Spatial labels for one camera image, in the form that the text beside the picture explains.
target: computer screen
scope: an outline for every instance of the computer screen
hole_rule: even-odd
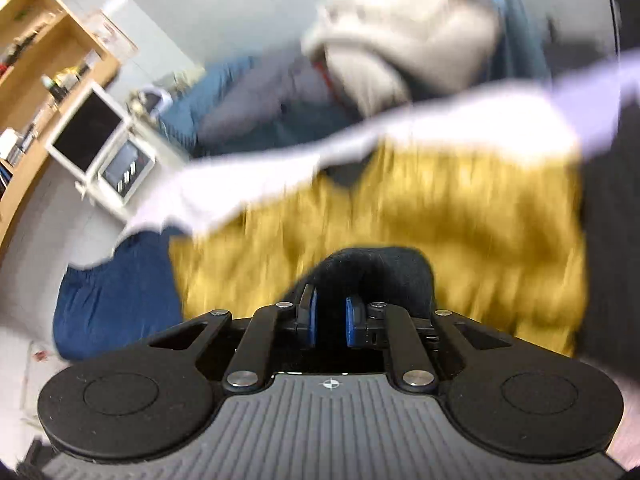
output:
[[[122,118],[91,92],[60,132],[53,146],[85,172]]]

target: monitor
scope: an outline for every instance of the monitor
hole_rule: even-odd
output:
[[[95,82],[73,101],[47,140],[47,151],[77,178],[91,180],[129,115]]]

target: floor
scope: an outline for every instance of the floor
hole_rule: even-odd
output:
[[[83,16],[114,0],[64,0]],[[193,61],[133,0],[109,4],[110,18],[139,48],[108,89],[124,102],[130,90]],[[24,456],[35,431],[21,421],[22,377],[32,340],[51,343],[58,287],[69,264],[92,266],[110,256],[123,225],[81,200],[73,177],[52,162],[20,218],[0,270],[0,460]]]
[[[107,4],[108,15],[140,49],[109,92],[123,101],[132,88],[165,73],[298,37],[321,0],[64,0],[82,16]],[[525,0],[544,30],[553,16],[566,36],[588,36],[611,51],[608,0]],[[30,340],[50,342],[58,285],[69,263],[108,257],[122,225],[82,202],[73,178],[51,164],[34,192],[0,270],[0,460],[14,465],[30,434],[18,435],[19,391]]]

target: white monitor frame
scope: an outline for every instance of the white monitor frame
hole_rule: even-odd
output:
[[[78,108],[80,108],[81,105],[84,104],[89,95],[91,95],[92,93],[95,93],[100,99],[105,102],[105,104],[109,108],[111,108],[111,110],[114,111],[116,115],[120,116],[121,121],[116,129],[107,138],[98,153],[95,155],[94,160],[92,160],[87,170],[83,171],[78,168],[71,160],[66,158],[65,154],[60,152],[54,146],[54,143],[60,136],[60,133],[62,133],[62,131],[69,124],[69,121],[76,114]],[[82,91],[78,94],[78,97],[73,101],[72,105],[69,107],[69,110],[67,110],[58,121],[58,124],[47,139],[45,148],[49,152],[49,154],[60,164],[62,164],[62,166],[67,168],[73,174],[73,176],[78,178],[82,183],[87,184],[96,178],[96,175],[104,161],[104,158],[111,151],[112,147],[118,142],[118,139],[121,136],[127,135],[127,130],[132,125],[132,122],[132,117],[127,114],[124,108],[122,108],[111,96],[107,95],[104,89],[100,85],[98,85],[98,83],[96,83],[95,81],[89,81],[86,87],[82,89]]]

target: compass logo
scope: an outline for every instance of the compass logo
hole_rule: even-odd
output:
[[[327,379],[324,383],[322,383],[322,386],[324,386],[328,390],[335,390],[338,386],[340,386],[340,384],[341,383],[339,383],[332,377],[331,379]]]

